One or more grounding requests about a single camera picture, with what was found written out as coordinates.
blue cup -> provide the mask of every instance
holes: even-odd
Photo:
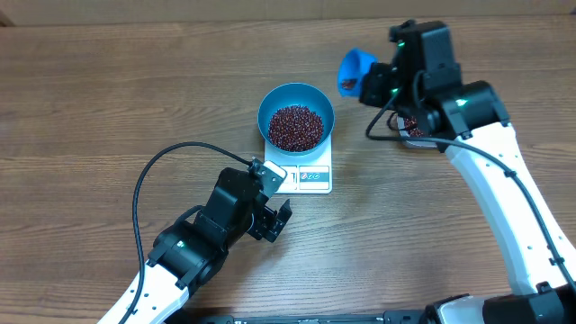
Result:
[[[320,116],[324,130],[322,132],[322,138],[316,147],[303,152],[290,152],[278,148],[270,142],[268,138],[268,128],[270,127],[272,116],[279,109],[298,104],[308,107],[311,112]],[[334,108],[330,100],[319,89],[303,83],[290,83],[278,86],[264,97],[258,109],[258,128],[260,129],[262,137],[264,137],[264,140],[268,142],[268,144],[286,155],[303,156],[322,146],[329,138],[332,130],[334,130],[335,121],[336,115],[334,114]]]
[[[362,80],[370,72],[372,63],[378,62],[378,58],[360,49],[350,50],[338,71],[338,91],[342,96],[358,97],[362,93]],[[343,87],[342,83],[347,80],[355,80],[353,86]]]

bowl rim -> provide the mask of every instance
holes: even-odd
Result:
[[[301,151],[301,152],[292,152],[292,151],[287,151],[285,149],[281,149],[278,148],[276,145],[272,144],[272,142],[270,142],[270,140],[268,139],[268,137],[264,134],[264,132],[262,131],[262,128],[260,127],[260,110],[262,109],[262,104],[264,103],[264,100],[274,91],[278,90],[279,88],[283,87],[283,86],[294,86],[294,85],[298,85],[298,86],[309,86],[312,89],[318,91],[321,95],[324,96],[324,98],[326,98],[326,100],[328,101],[328,104],[330,105],[330,109],[332,110],[332,116],[333,116],[333,122],[332,122],[332,128],[330,128],[330,131],[328,132],[328,135],[326,136],[326,138],[324,140],[322,140],[320,143],[318,143],[314,148],[311,149],[307,149],[305,151]],[[320,89],[318,89],[316,86],[314,85],[309,85],[303,82],[290,82],[290,83],[286,83],[283,85],[279,85],[277,87],[275,87],[274,89],[270,90],[270,92],[268,92],[268,94],[266,94],[264,96],[264,98],[262,99],[262,101],[260,102],[260,106],[258,107],[258,112],[256,113],[256,123],[258,124],[258,129],[260,130],[260,135],[264,138],[264,140],[272,145],[275,149],[280,150],[283,153],[287,153],[289,155],[305,155],[308,153],[311,153],[312,151],[314,151],[315,149],[319,148],[320,146],[322,146],[322,144],[324,144],[328,139],[330,139],[331,135],[332,135],[332,131],[334,130],[334,127],[336,127],[336,112],[334,111],[334,105],[332,104],[332,102],[330,101],[330,99],[328,98],[327,95],[325,95]]]

bowl of beans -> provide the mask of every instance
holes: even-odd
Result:
[[[258,128],[265,141],[288,155],[306,155],[324,143],[335,122],[330,100],[303,83],[280,85],[258,109]]]

wooden table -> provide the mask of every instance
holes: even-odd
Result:
[[[576,241],[576,21],[441,19],[465,81],[498,90],[534,179]],[[376,110],[338,95],[345,53],[388,61],[397,23],[0,28],[0,322],[102,317],[138,271],[131,197],[146,162],[185,140],[262,157],[257,108],[286,82],[315,85],[335,106],[334,191],[291,196],[278,241],[243,238],[187,307],[375,313],[508,292],[491,231],[446,157],[367,140]],[[177,215],[206,202],[224,167],[242,165],[199,148],[158,161],[140,195],[146,253]]]

white digital scale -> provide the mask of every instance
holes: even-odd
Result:
[[[264,158],[288,173],[277,194],[329,194],[332,191],[331,135],[311,153],[302,156],[285,154],[265,141]]]

